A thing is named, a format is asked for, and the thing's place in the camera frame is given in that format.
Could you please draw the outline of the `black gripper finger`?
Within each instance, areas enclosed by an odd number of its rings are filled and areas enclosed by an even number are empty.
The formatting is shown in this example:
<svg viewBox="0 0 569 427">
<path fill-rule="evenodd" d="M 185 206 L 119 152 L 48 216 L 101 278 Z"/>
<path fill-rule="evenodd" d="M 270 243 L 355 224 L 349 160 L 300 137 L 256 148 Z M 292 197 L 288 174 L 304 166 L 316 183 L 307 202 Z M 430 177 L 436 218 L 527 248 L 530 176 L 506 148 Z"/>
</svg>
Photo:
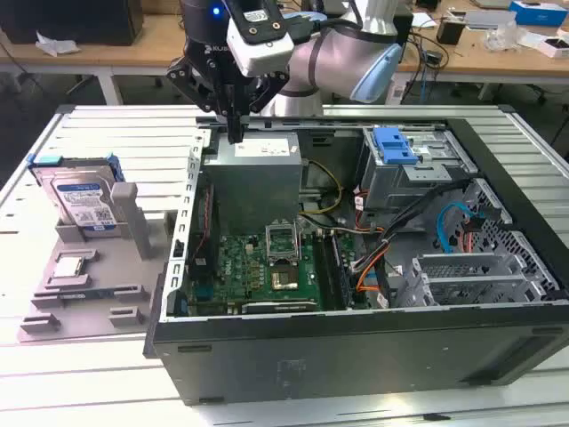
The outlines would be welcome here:
<svg viewBox="0 0 569 427">
<path fill-rule="evenodd" d="M 260 112 L 284 88 L 289 73 L 276 71 L 260 77 L 240 77 L 234 86 L 234 143 L 243 140 L 251 113 Z"/>
<path fill-rule="evenodd" d="M 235 105 L 233 86 L 226 85 L 221 66 L 215 59 L 205 63 L 205 76 L 195 76 L 189 57 L 175 60 L 168 68 L 167 77 L 173 85 L 202 111 L 214 112 L 226 126 L 228 141 L 235 142 Z"/>
</svg>

